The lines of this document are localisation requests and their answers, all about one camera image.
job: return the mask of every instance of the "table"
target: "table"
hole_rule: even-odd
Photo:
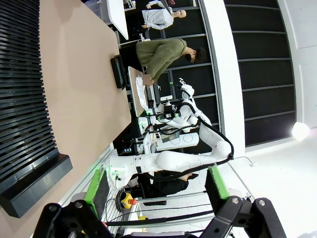
[[[2,237],[30,237],[43,207],[59,202],[131,122],[126,90],[117,89],[110,64],[119,54],[115,33],[84,4],[41,0],[40,48],[53,133],[73,169],[22,218],[1,209]]]
[[[99,0],[101,19],[106,24],[113,24],[122,36],[128,40],[128,28],[125,20],[123,0]]]

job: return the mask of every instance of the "white table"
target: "white table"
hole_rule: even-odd
[[[129,39],[122,0],[101,0],[100,14],[106,24],[113,24],[126,40]]]

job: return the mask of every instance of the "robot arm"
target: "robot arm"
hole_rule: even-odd
[[[200,111],[194,102],[194,89],[190,85],[186,85],[183,80],[176,85],[182,91],[184,101],[174,111],[173,105],[167,102],[164,105],[159,105],[155,109],[156,112],[161,112],[164,118],[160,118],[160,123],[167,123],[176,128],[188,126],[193,128],[193,122],[199,120],[201,122],[199,137],[209,145],[212,152],[209,156],[183,154],[172,151],[163,151],[160,153],[137,155],[137,156],[111,156],[106,161],[108,174],[117,189],[127,185],[130,178],[134,174],[153,173],[158,170],[168,170],[180,172],[179,176],[171,176],[166,179],[174,179],[185,175],[184,173],[192,173],[203,169],[202,166],[210,166],[214,163],[225,163],[233,158],[233,146],[231,142],[219,131],[214,129],[210,120]],[[157,115],[152,115],[151,120],[156,122]]]

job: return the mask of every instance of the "green bracket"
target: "green bracket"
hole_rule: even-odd
[[[209,167],[209,172],[213,178],[214,183],[216,184],[218,193],[219,193],[219,197],[221,199],[227,200],[228,197],[230,197],[230,193],[221,177],[221,174],[219,172],[219,169],[217,166],[212,166]]]

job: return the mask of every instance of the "black wall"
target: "black wall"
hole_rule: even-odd
[[[293,69],[276,0],[225,0],[239,61],[246,145],[291,136]]]

